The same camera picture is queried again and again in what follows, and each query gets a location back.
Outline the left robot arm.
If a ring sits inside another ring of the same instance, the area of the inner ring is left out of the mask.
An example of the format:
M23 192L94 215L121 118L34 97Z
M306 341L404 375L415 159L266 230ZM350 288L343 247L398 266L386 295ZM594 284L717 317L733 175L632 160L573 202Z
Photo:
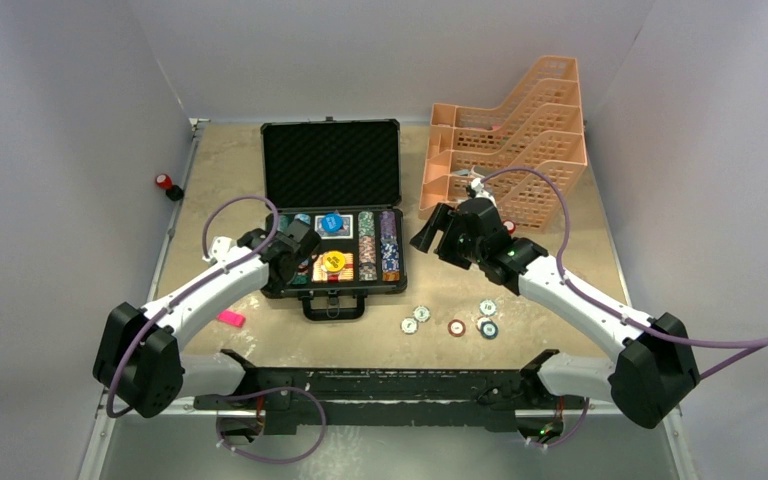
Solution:
M217 237L208 248L208 268L172 293L133 306L116 306L106 320L93 377L114 403L144 418L178 398L220 396L244 409L257 399L258 382L231 353L187 355L195 336L235 302L257 291L281 291L321 243L309 224L294 220L282 231L254 229L240 239Z

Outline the red poker chip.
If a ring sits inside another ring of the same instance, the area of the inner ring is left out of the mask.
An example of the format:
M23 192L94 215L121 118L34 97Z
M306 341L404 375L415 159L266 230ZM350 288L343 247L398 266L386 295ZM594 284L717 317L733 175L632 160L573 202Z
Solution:
M452 319L447 325L448 333L456 338L462 337L466 333L466 325L459 319Z

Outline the white poker chip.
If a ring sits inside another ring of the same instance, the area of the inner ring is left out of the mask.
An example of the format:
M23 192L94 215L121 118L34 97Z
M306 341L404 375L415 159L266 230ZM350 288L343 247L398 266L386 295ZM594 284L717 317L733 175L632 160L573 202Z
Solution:
M420 323L427 322L431 317L431 311L428 307L418 305L413 310L413 318Z
M419 329L419 322L412 317L404 318L400 323L400 329L406 335L413 335Z
M479 304L479 311L484 317L492 317L497 314L497 304L490 299L482 300Z

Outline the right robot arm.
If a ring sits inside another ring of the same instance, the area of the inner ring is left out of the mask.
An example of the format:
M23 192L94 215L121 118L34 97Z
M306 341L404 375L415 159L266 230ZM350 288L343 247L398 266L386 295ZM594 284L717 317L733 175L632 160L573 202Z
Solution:
M554 353L524 376L521 392L536 407L558 396L612 402L630 421L652 429L700 383L684 323L636 310L557 264L534 241L509 233L485 198L438 204L410 244L451 265L477 266L493 284L533 301L587 336L604 359Z

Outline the blue playing card deck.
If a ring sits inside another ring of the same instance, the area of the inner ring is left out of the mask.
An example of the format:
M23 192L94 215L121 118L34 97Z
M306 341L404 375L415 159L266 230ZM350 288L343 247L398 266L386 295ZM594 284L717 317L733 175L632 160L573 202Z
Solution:
M343 240L354 237L354 217L336 212L316 215L314 228L324 240Z

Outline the yellow round button chip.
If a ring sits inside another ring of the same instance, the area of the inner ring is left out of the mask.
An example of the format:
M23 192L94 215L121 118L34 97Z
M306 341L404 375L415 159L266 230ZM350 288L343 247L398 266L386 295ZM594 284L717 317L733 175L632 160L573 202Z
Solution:
M322 268L329 273L339 273L347 265L347 259L343 252L331 250L322 254Z

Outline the blue round button chip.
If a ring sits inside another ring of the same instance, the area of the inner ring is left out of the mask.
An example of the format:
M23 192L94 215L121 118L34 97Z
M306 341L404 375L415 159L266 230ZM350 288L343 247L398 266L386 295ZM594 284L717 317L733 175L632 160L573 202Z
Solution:
M327 213L321 217L320 226L326 234L335 234L343 229L344 221L336 212Z

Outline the red gold card deck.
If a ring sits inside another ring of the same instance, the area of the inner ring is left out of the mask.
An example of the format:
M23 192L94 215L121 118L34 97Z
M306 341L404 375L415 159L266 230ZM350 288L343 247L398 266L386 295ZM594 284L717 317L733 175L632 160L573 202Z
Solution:
M348 283L354 280L354 255L350 252L332 250L320 254L313 261L313 283Z

